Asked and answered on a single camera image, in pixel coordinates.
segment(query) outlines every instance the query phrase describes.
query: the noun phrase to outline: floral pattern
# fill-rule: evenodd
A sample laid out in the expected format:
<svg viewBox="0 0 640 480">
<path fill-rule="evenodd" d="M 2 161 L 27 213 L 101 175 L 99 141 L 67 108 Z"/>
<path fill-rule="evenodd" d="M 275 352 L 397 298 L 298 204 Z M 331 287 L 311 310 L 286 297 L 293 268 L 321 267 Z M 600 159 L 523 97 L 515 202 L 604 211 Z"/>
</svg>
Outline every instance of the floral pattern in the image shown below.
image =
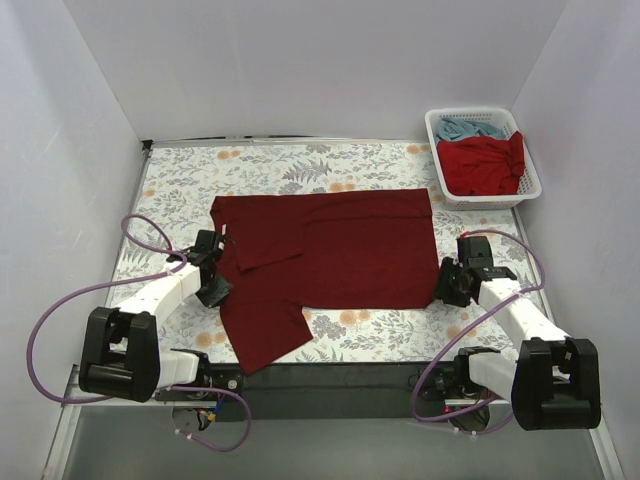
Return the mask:
<svg viewBox="0 0 640 480">
<path fill-rule="evenodd" d="M 236 147 L 155 148 L 135 211 L 155 220 L 173 245 L 191 245 L 197 231 L 214 227 L 209 210 L 216 195 L 275 195 L 352 190 L 428 188 L 438 255 L 456 255 L 456 237 L 468 230 L 495 228 L 519 235 L 513 213 L 449 211 L 443 204 L 429 145 L 412 143 L 331 143 L 247 145 Z M 131 232 L 158 242 L 145 224 Z M 509 266 L 523 284 L 534 281 L 528 257 L 512 241 L 489 235 L 496 263 Z M 126 242 L 118 260 L 117 279 L 161 270 L 164 258 Z M 141 284 L 112 289 L 115 305 Z M 531 299 L 543 312 L 539 295 Z M 483 313 L 434 302 L 424 310 L 311 310 L 303 314 L 314 338 L 285 355 L 284 362 L 366 362 L 429 360 L 462 328 Z M 163 350 L 205 351 L 215 362 L 236 362 L 219 309 L 188 299 L 159 331 Z M 508 358 L 516 352 L 493 319 L 479 325 L 459 344 L 499 348 Z M 457 351 L 453 349 L 446 359 Z"/>
</svg>

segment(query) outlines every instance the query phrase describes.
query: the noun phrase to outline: cable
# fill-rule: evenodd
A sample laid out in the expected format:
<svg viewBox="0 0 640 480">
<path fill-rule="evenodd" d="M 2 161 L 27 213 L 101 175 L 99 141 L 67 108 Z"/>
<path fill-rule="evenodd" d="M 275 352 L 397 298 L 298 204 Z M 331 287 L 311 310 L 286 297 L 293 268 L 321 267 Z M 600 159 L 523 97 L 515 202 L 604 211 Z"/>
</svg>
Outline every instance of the cable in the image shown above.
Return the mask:
<svg viewBox="0 0 640 480">
<path fill-rule="evenodd" d="M 202 424 L 202 419 L 200 418 L 200 412 L 198 410 L 194 410 L 196 412 L 196 418 L 198 419 L 198 431 L 202 432 L 206 426 Z"/>
<path fill-rule="evenodd" d="M 154 247 L 153 245 L 148 245 L 138 240 L 133 235 L 131 235 L 128 230 L 128 225 L 129 225 L 129 221 L 134 218 L 143 220 L 147 222 L 149 225 L 151 225 L 167 243 L 167 248 Z M 156 253 L 164 253 L 167 255 L 177 255 L 178 257 L 180 257 L 182 261 L 177 267 L 172 268 L 168 272 L 165 271 L 160 273 L 154 273 L 153 275 L 145 275 L 143 277 L 128 278 L 125 280 L 115 280 L 111 282 L 98 283 L 97 285 L 81 288 L 80 290 L 76 290 L 75 292 L 70 293 L 65 297 L 62 297 L 60 300 L 58 300 L 53 305 L 51 305 L 42 314 L 42 316 L 38 319 L 35 326 L 33 327 L 33 330 L 31 330 L 31 334 L 29 335 L 29 341 L 27 342 L 27 371 L 29 372 L 29 378 L 31 379 L 31 383 L 33 383 L 33 386 L 36 387 L 36 390 L 38 390 L 38 392 L 40 392 L 42 395 L 44 395 L 51 401 L 62 403 L 65 405 L 81 405 L 85 403 L 101 402 L 111 397 L 100 396 L 100 397 L 93 397 L 93 398 L 65 398 L 65 397 L 60 397 L 58 395 L 51 393 L 49 390 L 47 390 L 44 387 L 44 385 L 42 385 L 42 383 L 38 379 L 38 375 L 36 374 L 35 368 L 33 366 L 33 348 L 36 343 L 36 337 L 38 336 L 38 332 L 42 328 L 42 325 L 47 320 L 47 318 L 49 318 L 53 312 L 55 312 L 58 308 L 60 308 L 65 303 L 67 303 L 69 300 L 79 297 L 80 295 L 84 295 L 85 293 L 94 292 L 96 290 L 101 290 L 103 288 L 117 287 L 119 285 L 129 285 L 132 283 L 146 282 L 148 280 L 156 280 L 158 278 L 166 277 L 167 275 L 171 275 L 173 273 L 180 271 L 187 264 L 187 257 L 185 257 L 182 252 L 174 250 L 173 246 L 171 245 L 171 240 L 169 240 L 169 237 L 162 231 L 162 229 L 153 220 L 150 220 L 144 215 L 140 215 L 137 213 L 127 215 L 120 222 L 120 228 L 122 228 L 122 233 L 124 234 L 124 236 L 134 244 L 138 245 L 139 247 L 145 248 L 147 250 L 151 250 L 152 252 L 156 252 Z"/>
<path fill-rule="evenodd" d="M 480 400 L 482 400 L 482 391 L 486 391 L 487 392 L 487 398 L 489 398 L 489 389 L 488 388 L 484 388 L 484 389 L 480 389 L 480 391 L 478 392 L 478 394 L 476 395 L 476 401 L 474 402 L 474 405 L 477 405 L 478 402 Z"/>
<path fill-rule="evenodd" d="M 236 443 L 234 443 L 229 447 L 220 447 L 182 428 L 177 428 L 176 433 L 180 433 L 184 435 L 189 440 L 195 440 L 196 442 L 200 443 L 201 445 L 204 445 L 207 448 L 210 448 L 211 450 L 215 450 L 216 452 L 223 452 L 223 453 L 232 452 L 233 450 L 238 448 L 240 445 L 242 445 L 244 441 L 247 439 L 247 437 L 249 436 L 249 433 L 251 432 L 251 409 L 249 408 L 249 404 L 247 403 L 247 401 L 237 393 L 233 393 L 228 390 L 223 390 L 221 388 L 182 387 L 180 385 L 174 385 L 173 387 L 171 387 L 171 390 L 176 392 L 211 392 L 211 393 L 221 393 L 225 396 L 229 395 L 231 398 L 234 398 L 238 400 L 238 402 L 240 402 L 240 404 L 244 408 L 244 412 L 247 417 L 247 426 L 245 427 L 244 433 L 240 437 L 240 440 L 238 440 Z"/>
<path fill-rule="evenodd" d="M 474 430 L 475 436 L 477 436 L 477 435 L 487 435 L 489 433 L 496 432 L 496 431 L 500 430 L 502 427 L 504 427 L 511 420 L 513 420 L 513 412 L 511 412 L 509 415 L 504 417 L 502 420 L 500 420 L 498 423 L 496 423 L 492 427 L 485 428 L 484 430 L 478 430 L 478 431 Z M 474 432 L 467 432 L 466 430 L 458 430 L 458 431 L 461 432 L 461 433 L 464 433 L 465 435 L 474 436 Z"/>
<path fill-rule="evenodd" d="M 215 408 L 213 409 L 213 414 L 214 414 L 214 415 L 217 415 L 217 414 L 218 414 L 218 412 L 220 411 L 220 407 L 222 407 L 222 404 L 224 403 L 224 399 L 225 399 L 225 396 L 224 396 L 224 395 L 222 396 L 222 398 L 219 398 L 219 399 L 218 399 L 218 402 L 216 403 L 216 406 L 215 406 Z"/>
<path fill-rule="evenodd" d="M 460 415 L 464 415 L 465 413 L 470 413 L 470 412 L 473 412 L 475 410 L 478 410 L 478 409 L 484 407 L 485 405 L 488 405 L 492 401 L 497 400 L 497 397 L 490 397 L 490 398 L 487 398 L 487 399 L 485 399 L 485 400 L 483 400 L 483 401 L 479 402 L 478 404 L 473 405 L 471 407 L 467 407 L 467 408 L 464 408 L 462 410 L 457 410 L 455 412 L 447 413 L 447 414 L 444 414 L 444 415 L 438 415 L 438 416 L 435 416 L 435 417 L 422 417 L 422 416 L 418 415 L 418 412 L 417 412 L 418 398 L 419 398 L 420 390 L 422 390 L 422 386 L 424 385 L 425 380 L 427 379 L 429 374 L 433 371 L 433 369 L 436 368 L 436 366 L 438 365 L 438 362 L 440 360 L 442 360 L 442 357 L 444 357 L 445 354 L 449 350 L 451 350 L 451 348 L 453 348 L 453 346 L 462 339 L 462 337 L 464 337 L 467 333 L 469 333 L 471 330 L 476 328 L 482 322 L 484 322 L 485 320 L 491 318 L 493 315 L 498 313 L 502 308 L 504 308 L 505 306 L 509 305 L 511 302 L 517 300 L 518 298 L 520 298 L 522 295 L 524 295 L 526 293 L 542 290 L 544 288 L 545 284 L 546 284 L 547 276 L 546 276 L 546 273 L 544 271 L 544 267 L 542 265 L 542 262 L 540 261 L 540 258 L 523 241 L 521 241 L 520 239 L 518 239 L 518 238 L 516 238 L 513 235 L 510 235 L 508 233 L 501 232 L 499 230 L 492 230 L 492 229 L 482 229 L 482 230 L 474 230 L 472 232 L 465 232 L 461 236 L 475 235 L 475 234 L 478 234 L 478 233 L 496 233 L 498 235 L 502 235 L 504 237 L 507 237 L 507 238 L 513 240 L 514 242 L 516 242 L 517 244 L 519 244 L 520 246 L 522 246 L 527 252 L 529 252 L 531 254 L 531 256 L 533 257 L 533 259 L 534 259 L 534 261 L 536 263 L 536 265 L 538 266 L 538 270 L 540 271 L 540 283 L 538 285 L 534 285 L 534 286 L 531 286 L 531 287 L 525 287 L 525 288 L 520 289 L 520 291 L 518 291 L 517 293 L 514 293 L 513 295 L 511 295 L 507 299 L 505 299 L 502 302 L 498 303 L 492 309 L 488 310 L 484 315 L 480 316 L 477 320 L 473 321 L 467 327 L 463 328 L 460 331 L 460 333 L 458 333 L 449 343 L 447 343 L 447 345 L 445 345 L 445 347 L 442 350 L 440 350 L 440 352 L 438 352 L 438 354 L 433 358 L 433 360 L 431 360 L 429 362 L 429 365 L 422 372 L 422 375 L 420 375 L 420 378 L 416 382 L 416 385 L 415 385 L 415 387 L 413 389 L 413 392 L 411 394 L 411 413 L 413 414 L 413 418 L 415 418 L 418 422 L 440 422 L 440 421 L 444 421 L 444 420 L 450 420 L 450 419 L 458 417 Z M 483 430 L 483 432 L 484 432 L 483 434 L 495 432 L 498 428 L 501 428 L 504 425 L 506 425 L 509 420 L 505 419 L 504 421 L 500 422 L 498 425 L 495 425 L 494 427 L 491 427 L 490 429 Z"/>
</svg>

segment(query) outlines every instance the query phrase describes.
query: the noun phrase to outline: orange flower print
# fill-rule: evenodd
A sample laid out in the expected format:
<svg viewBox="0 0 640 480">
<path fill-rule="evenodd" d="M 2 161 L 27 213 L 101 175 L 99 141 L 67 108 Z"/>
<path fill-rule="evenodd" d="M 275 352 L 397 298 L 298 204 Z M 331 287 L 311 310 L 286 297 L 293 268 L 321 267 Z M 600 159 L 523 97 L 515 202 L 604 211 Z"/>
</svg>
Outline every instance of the orange flower print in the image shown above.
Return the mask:
<svg viewBox="0 0 640 480">
<path fill-rule="evenodd" d="M 460 328 L 456 327 L 455 325 L 453 327 L 447 328 L 447 338 L 449 340 L 453 340 L 453 337 L 455 337 L 459 333 L 460 333 Z"/>
<path fill-rule="evenodd" d="M 196 347 L 206 348 L 213 342 L 213 337 L 209 332 L 199 333 L 196 337 Z"/>
<path fill-rule="evenodd" d="M 227 334 L 218 332 L 213 336 L 213 341 L 216 343 L 224 343 L 227 340 Z"/>
<path fill-rule="evenodd" d="M 351 310 L 345 310 L 340 314 L 340 323 L 346 327 L 353 327 L 357 321 L 356 314 Z"/>
</svg>

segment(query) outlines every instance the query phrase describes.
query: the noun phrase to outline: gray floor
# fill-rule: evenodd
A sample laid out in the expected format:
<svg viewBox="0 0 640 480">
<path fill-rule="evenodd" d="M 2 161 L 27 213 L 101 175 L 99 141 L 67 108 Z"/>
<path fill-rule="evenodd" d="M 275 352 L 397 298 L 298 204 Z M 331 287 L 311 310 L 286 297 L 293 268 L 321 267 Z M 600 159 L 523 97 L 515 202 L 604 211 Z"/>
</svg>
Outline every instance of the gray floor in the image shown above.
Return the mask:
<svg viewBox="0 0 640 480">
<path fill-rule="evenodd" d="M 214 424 L 205 436 L 228 444 L 242 428 Z M 64 478 L 604 478 L 586 431 L 525 432 L 511 422 L 474 440 L 439 428 L 404 419 L 256 421 L 245 445 L 219 454 L 174 435 L 169 408 L 84 408 Z"/>
</svg>

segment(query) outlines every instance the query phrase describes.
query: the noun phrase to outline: light blue cloth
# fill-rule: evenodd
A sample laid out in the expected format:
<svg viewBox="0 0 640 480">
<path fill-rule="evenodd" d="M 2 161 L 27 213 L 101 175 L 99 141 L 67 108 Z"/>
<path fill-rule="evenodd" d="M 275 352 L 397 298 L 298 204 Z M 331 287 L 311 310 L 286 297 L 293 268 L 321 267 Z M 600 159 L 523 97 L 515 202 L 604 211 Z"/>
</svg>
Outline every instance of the light blue cloth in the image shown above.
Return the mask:
<svg viewBox="0 0 640 480">
<path fill-rule="evenodd" d="M 438 145 L 440 140 L 458 142 L 465 138 L 480 136 L 506 140 L 502 131 L 488 123 L 460 120 L 457 118 L 443 118 L 436 128 L 436 145 Z"/>
</svg>

